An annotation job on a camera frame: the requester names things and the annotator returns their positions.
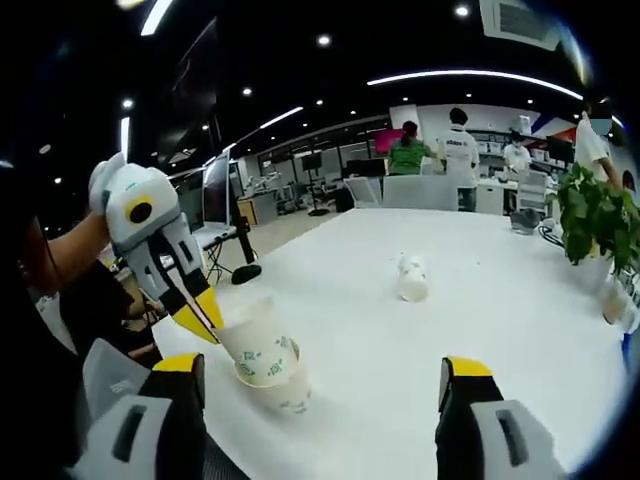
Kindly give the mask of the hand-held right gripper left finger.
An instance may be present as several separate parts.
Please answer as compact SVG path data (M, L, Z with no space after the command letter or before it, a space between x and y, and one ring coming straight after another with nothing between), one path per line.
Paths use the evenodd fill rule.
M82 369L84 445L72 479L201 479L206 429L200 353L146 368L121 352L90 352Z

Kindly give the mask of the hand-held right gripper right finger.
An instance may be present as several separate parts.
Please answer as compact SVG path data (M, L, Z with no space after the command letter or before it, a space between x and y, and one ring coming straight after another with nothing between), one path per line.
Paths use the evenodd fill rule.
M439 479L565 479L554 439L519 401L507 400L482 362L441 363L435 430Z

